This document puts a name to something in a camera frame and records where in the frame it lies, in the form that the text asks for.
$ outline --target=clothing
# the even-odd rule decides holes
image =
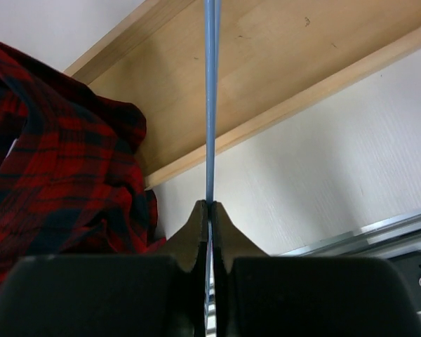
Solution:
[[[0,283],[20,256],[163,244],[133,157],[145,134],[134,105],[0,43]]]

